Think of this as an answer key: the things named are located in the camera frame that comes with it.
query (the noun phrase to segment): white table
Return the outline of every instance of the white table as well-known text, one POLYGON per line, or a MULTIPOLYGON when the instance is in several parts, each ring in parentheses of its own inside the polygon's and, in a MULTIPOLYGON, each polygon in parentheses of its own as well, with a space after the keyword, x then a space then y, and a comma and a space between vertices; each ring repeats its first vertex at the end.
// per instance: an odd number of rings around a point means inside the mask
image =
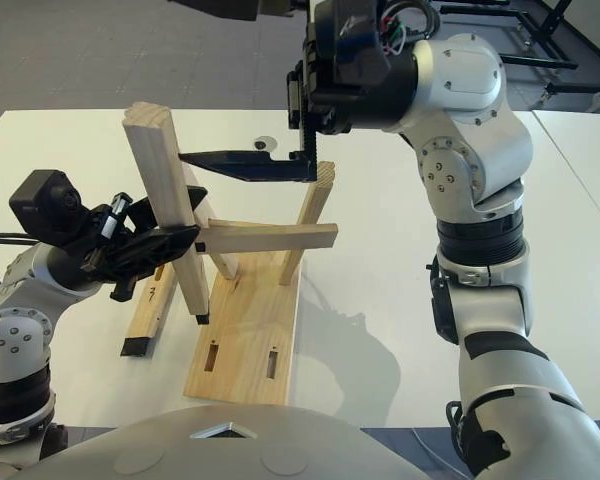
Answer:
MULTIPOLYGON (((297 145, 285 112, 173 114, 182 151, 249 149, 260 135, 278 140, 279 157, 297 145)), ((143 196, 122 117, 121 110, 7 112, 0 119, 0 231, 19 229, 7 201, 35 168, 64 170, 90 207, 120 190, 143 196)), ((600 213, 533 114, 520 118, 536 150, 525 205, 532 339, 600 418, 600 213)), ((291 403, 368 427, 446 425, 444 406, 458 398, 458 353, 433 326, 424 266, 437 237, 415 156, 397 136, 371 131, 323 137, 319 152, 337 162, 323 220, 337 222, 340 234, 333 249, 306 255, 291 403)), ((226 219, 293 222, 306 189, 196 173, 226 219)), ((16 253, 0 247, 0 272, 16 253)), ((211 279, 215 270, 207 267, 211 279)), ((56 419, 117 426, 205 403, 182 396, 198 327, 180 294, 153 358, 136 359, 119 352, 137 298, 119 304, 109 291, 59 322, 52 343, 56 419)))
POLYGON ((533 113, 600 209, 600 115, 533 113))

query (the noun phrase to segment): metal rack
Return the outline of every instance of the metal rack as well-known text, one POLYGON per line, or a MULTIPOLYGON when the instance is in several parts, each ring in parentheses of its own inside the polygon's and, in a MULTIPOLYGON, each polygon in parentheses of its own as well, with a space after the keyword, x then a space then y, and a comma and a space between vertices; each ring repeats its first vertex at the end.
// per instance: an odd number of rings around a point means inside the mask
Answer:
MULTIPOLYGON (((501 2, 493 3, 494 0, 464 0, 454 3, 480 3, 485 5, 486 3, 484 2, 489 2, 489 5, 502 4, 501 2)), ((529 33, 529 40, 525 42, 525 50, 529 50, 534 44, 538 44, 548 58, 536 58, 531 56, 501 53, 500 57, 504 63, 513 65, 526 65, 530 67, 544 67, 552 69, 566 68, 568 70, 575 70, 578 68, 578 64, 571 60, 571 58, 552 38, 553 33, 564 20, 564 13, 571 2, 572 0, 560 0, 558 5, 551 10, 542 24, 539 24, 527 11, 510 8, 494 8, 473 5, 442 5, 440 7, 440 14, 515 17, 520 22, 518 29, 522 30, 524 28, 529 33)))

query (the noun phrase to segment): rectangular slot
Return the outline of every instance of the rectangular slot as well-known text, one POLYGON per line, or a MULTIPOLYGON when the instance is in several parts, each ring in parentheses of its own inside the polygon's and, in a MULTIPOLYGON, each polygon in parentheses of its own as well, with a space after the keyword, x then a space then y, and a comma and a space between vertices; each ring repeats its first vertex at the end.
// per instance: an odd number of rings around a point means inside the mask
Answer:
POLYGON ((209 354, 207 355, 207 363, 204 364, 205 372, 213 372, 213 367, 216 364, 216 357, 218 356, 218 344, 212 343, 209 345, 209 354))
POLYGON ((162 272, 164 272, 164 265, 160 265, 158 268, 156 268, 156 271, 153 274, 153 279, 156 282, 159 282, 160 279, 162 278, 162 272))
POLYGON ((276 378, 276 364, 278 363, 278 352, 269 351, 269 361, 267 362, 267 378, 276 378))

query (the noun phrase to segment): wooden board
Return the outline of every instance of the wooden board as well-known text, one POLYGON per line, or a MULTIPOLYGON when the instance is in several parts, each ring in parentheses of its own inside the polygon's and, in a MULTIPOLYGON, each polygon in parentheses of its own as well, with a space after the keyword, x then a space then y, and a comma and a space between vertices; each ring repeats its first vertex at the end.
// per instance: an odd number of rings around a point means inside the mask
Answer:
POLYGON ((146 355, 149 342, 166 319, 176 283, 176 272, 170 263, 158 267, 147 280, 136 313, 129 324, 121 356, 146 355))
MULTIPOLYGON (((318 179, 312 183, 298 215, 298 224, 317 223, 324 205, 327 203, 333 182, 336 178, 333 162, 318 162, 318 179)), ((280 272, 280 285, 289 285, 293 273, 298 269, 304 250, 289 250, 285 256, 280 272)))
POLYGON ((213 321, 200 328, 186 396, 287 403, 299 277, 278 284, 283 256, 239 254, 235 279, 216 276, 213 321))
MULTIPOLYGON (((167 107, 137 102, 122 122, 158 225, 194 225, 171 112, 167 107)), ((191 248, 173 262, 189 313, 208 322, 209 287, 202 259, 191 248)))
POLYGON ((196 249, 199 253, 237 253, 330 248, 337 235, 335 223, 211 227, 200 231, 196 249))

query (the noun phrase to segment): cable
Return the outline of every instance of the cable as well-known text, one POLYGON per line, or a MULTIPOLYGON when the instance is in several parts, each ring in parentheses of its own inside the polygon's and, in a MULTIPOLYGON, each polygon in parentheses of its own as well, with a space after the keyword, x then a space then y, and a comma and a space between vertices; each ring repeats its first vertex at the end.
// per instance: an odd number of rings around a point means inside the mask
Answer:
POLYGON ((25 245, 32 246, 35 245, 35 240, 20 240, 20 239, 10 239, 10 238, 0 238, 0 245, 25 245))
POLYGON ((400 42, 400 47, 396 50, 393 47, 389 48, 389 51, 394 55, 400 55, 402 50, 404 50, 404 46, 407 43, 407 27, 404 26, 404 23, 400 22, 400 30, 402 31, 402 40, 400 42))
POLYGON ((458 455, 458 458, 460 458, 460 460, 464 460, 464 455, 462 453, 462 450, 460 449, 460 445, 458 445, 458 423, 462 418, 462 403, 458 401, 452 401, 447 403, 446 414, 447 421, 449 422, 449 427, 451 427, 451 443, 453 445, 453 449, 456 451, 456 455, 458 455))
POLYGON ((427 19, 425 30, 411 30, 413 33, 405 40, 406 43, 415 43, 418 40, 426 40, 434 36, 440 29, 440 14, 433 8, 428 0, 393 0, 390 1, 387 7, 382 12, 381 20, 384 21, 387 17, 395 17, 403 10, 415 8, 420 10, 427 19))
POLYGON ((420 444, 420 446, 422 448, 424 448, 427 451, 427 453, 429 453, 429 455, 431 455, 438 462, 440 462, 440 464, 442 464, 443 466, 447 467, 449 470, 451 470, 452 472, 454 472, 459 478, 464 478, 466 480, 471 480, 467 475, 465 475, 463 472, 461 472, 460 470, 458 470, 456 467, 454 467, 453 465, 451 465, 444 458, 442 458, 440 455, 438 455, 436 452, 434 452, 429 447, 429 445, 427 445, 426 443, 424 443, 424 440, 422 440, 422 438, 420 438, 420 435, 418 435, 418 432, 416 431, 415 428, 411 429, 411 433, 413 433, 413 436, 416 438, 416 440, 418 441, 418 443, 420 444))
POLYGON ((26 233, 0 233, 1 245, 35 245, 37 240, 26 233))

